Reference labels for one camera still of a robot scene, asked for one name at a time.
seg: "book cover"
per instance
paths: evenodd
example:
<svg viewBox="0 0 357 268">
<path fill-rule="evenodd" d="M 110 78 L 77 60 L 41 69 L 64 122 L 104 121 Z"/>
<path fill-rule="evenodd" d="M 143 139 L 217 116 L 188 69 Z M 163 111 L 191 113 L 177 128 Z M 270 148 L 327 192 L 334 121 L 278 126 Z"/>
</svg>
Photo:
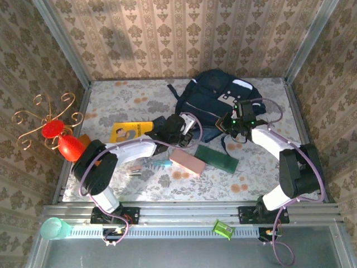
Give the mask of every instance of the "book cover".
<svg viewBox="0 0 357 268">
<path fill-rule="evenodd" d="M 121 142 L 132 140 L 153 129 L 150 122 L 123 122 L 114 123 L 109 142 Z"/>
</svg>

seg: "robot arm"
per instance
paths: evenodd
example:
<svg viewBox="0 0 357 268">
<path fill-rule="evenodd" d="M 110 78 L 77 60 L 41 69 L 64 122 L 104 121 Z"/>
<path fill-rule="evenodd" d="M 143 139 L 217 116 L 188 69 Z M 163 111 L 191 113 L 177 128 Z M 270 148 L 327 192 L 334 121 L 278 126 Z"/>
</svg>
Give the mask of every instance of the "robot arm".
<svg viewBox="0 0 357 268">
<path fill-rule="evenodd" d="M 279 161 L 279 185 L 258 199 L 257 210 L 260 213 L 276 210 L 291 199 L 320 188 L 315 174 L 303 157 L 286 141 L 270 132 L 266 125 L 267 122 L 256 119 L 250 101 L 239 102 L 232 113 L 227 113 L 216 123 L 224 133 L 234 138 L 241 134 L 262 146 Z M 316 148 L 311 144 L 292 143 L 308 156 L 322 174 Z"/>
<path fill-rule="evenodd" d="M 84 173 L 94 158 L 106 148 L 118 145 L 116 149 L 103 154 L 103 156 L 99 158 L 99 161 L 89 170 L 83 182 L 83 188 L 91 195 L 96 205 L 100 206 L 102 210 L 107 213 L 115 212 L 116 214 L 120 214 L 122 206 L 114 195 L 113 189 L 109 186 L 115 167 L 167 150 L 167 146 L 156 145 L 154 142 L 149 141 L 151 139 L 186 147 L 192 139 L 193 135 L 189 130 L 195 122 L 193 117 L 188 115 L 182 114 L 178 116 L 173 114 L 164 124 L 155 127 L 153 131 L 147 132 L 136 140 L 121 142 L 121 144 L 108 143 L 106 145 L 99 140 L 94 140 L 74 164 L 72 173 L 77 180 L 81 182 Z"/>
</svg>

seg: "teal cup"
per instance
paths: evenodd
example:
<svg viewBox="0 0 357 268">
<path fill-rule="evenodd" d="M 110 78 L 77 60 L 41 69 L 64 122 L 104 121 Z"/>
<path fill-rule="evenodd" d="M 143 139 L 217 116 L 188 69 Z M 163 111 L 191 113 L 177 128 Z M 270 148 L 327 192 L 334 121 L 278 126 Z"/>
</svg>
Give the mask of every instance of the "teal cup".
<svg viewBox="0 0 357 268">
<path fill-rule="evenodd" d="M 40 234 L 44 239 L 60 240 L 70 235 L 72 228 L 62 219 L 49 218 L 41 228 Z"/>
</svg>

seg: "black backpack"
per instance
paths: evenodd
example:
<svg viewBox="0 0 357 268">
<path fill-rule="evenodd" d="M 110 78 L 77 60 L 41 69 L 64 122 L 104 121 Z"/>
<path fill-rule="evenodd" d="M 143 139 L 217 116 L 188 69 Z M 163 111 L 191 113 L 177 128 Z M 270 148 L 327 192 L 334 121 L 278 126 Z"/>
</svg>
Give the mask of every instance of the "black backpack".
<svg viewBox="0 0 357 268">
<path fill-rule="evenodd" d="M 191 79 L 179 97 L 171 84 L 167 85 L 177 99 L 175 113 L 193 113 L 203 126 L 214 127 L 216 121 L 228 112 L 238 101 L 261 98 L 259 91 L 251 84 L 221 70 L 204 71 Z M 266 113 L 261 100 L 253 102 L 255 115 Z"/>
</svg>

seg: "patterned wallpaper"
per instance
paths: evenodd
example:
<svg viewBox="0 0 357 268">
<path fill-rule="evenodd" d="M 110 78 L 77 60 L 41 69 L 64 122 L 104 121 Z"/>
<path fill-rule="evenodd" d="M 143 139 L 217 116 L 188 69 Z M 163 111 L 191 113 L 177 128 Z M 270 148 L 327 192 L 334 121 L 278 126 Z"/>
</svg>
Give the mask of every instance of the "patterned wallpaper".
<svg viewBox="0 0 357 268">
<path fill-rule="evenodd" d="M 91 80 L 282 77 L 322 0 L 49 0 Z"/>
<path fill-rule="evenodd" d="M 18 126 L 11 116 L 20 109 L 45 114 L 46 107 L 32 102 L 39 93 L 49 94 L 59 111 L 65 92 L 76 94 L 78 109 L 83 89 L 35 6 L 0 0 L 0 267 L 25 265 L 37 216 L 52 201 L 63 162 L 36 134 L 28 150 L 16 147 L 17 137 L 39 120 L 26 117 Z"/>
<path fill-rule="evenodd" d="M 357 253 L 357 1 L 340 0 L 294 86 Z"/>
</svg>

